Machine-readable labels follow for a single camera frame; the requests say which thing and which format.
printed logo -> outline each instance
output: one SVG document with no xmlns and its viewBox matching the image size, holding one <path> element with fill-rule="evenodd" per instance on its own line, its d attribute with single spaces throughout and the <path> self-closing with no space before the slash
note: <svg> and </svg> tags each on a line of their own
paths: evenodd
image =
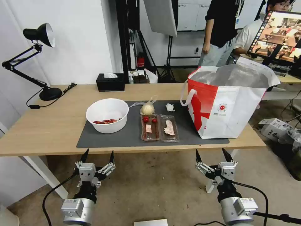
<svg viewBox="0 0 301 226">
<path fill-rule="evenodd" d="M 220 104 L 219 105 L 219 111 L 226 111 L 227 105 L 226 104 Z"/>
</svg>

monitor screen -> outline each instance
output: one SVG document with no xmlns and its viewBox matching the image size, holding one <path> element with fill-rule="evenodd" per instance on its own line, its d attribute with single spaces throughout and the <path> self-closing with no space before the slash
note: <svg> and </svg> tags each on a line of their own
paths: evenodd
<svg viewBox="0 0 301 226">
<path fill-rule="evenodd" d="M 268 12 L 248 53 L 296 62 L 301 55 L 301 13 Z"/>
<path fill-rule="evenodd" d="M 258 32 L 259 41 L 296 47 L 301 38 L 301 14 L 269 12 Z"/>
</svg>

desk leg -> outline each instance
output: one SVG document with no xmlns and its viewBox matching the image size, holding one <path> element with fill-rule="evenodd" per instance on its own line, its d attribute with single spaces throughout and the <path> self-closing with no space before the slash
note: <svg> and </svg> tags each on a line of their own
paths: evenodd
<svg viewBox="0 0 301 226">
<path fill-rule="evenodd" d="M 39 158 L 39 156 L 23 157 L 52 188 L 60 183 L 58 179 L 53 175 L 53 173 L 49 170 L 49 168 L 45 165 L 45 163 Z M 62 199 L 66 199 L 68 196 L 68 192 L 63 186 L 58 187 L 55 191 Z"/>
<path fill-rule="evenodd" d="M 229 151 L 229 153 L 230 153 L 231 157 L 233 158 L 233 160 L 234 160 L 234 156 L 238 153 L 238 151 L 239 151 L 239 149 L 234 149 L 234 150 Z"/>
<path fill-rule="evenodd" d="M 238 153 L 239 149 L 234 149 L 234 150 L 229 150 L 228 152 L 230 153 L 231 157 L 234 159 L 234 156 Z M 206 185 L 206 192 L 211 193 L 214 189 L 214 185 L 211 179 L 208 180 L 207 185 Z"/>
</svg>

lamp base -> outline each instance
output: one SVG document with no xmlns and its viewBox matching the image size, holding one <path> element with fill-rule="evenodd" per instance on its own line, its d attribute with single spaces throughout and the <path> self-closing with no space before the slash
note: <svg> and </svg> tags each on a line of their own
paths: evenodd
<svg viewBox="0 0 301 226">
<path fill-rule="evenodd" d="M 55 100 L 59 98 L 63 92 L 59 88 L 50 88 L 50 89 L 43 89 L 42 92 L 40 92 L 40 99 L 41 100 Z"/>
</svg>

white bowl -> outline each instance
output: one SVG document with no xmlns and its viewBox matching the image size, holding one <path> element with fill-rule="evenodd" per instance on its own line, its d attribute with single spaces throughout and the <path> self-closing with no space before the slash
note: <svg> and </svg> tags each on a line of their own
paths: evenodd
<svg viewBox="0 0 301 226">
<path fill-rule="evenodd" d="M 107 98 L 96 101 L 90 107 L 88 107 L 86 118 L 98 132 L 114 133 L 121 130 L 125 126 L 128 112 L 129 106 L 126 102 L 120 99 Z M 110 119 L 115 119 L 117 122 L 110 124 L 93 123 L 94 121 Z"/>
</svg>

